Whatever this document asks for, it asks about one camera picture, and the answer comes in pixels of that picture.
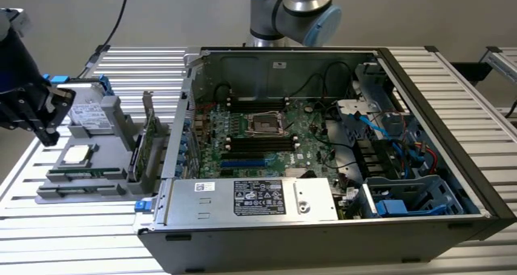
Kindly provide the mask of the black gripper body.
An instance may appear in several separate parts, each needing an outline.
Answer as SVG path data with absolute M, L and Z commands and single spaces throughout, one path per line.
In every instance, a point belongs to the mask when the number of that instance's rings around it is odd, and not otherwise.
M 53 113 L 49 87 L 19 34 L 9 28 L 1 41 L 1 104 L 17 106 L 25 99 L 33 111 Z

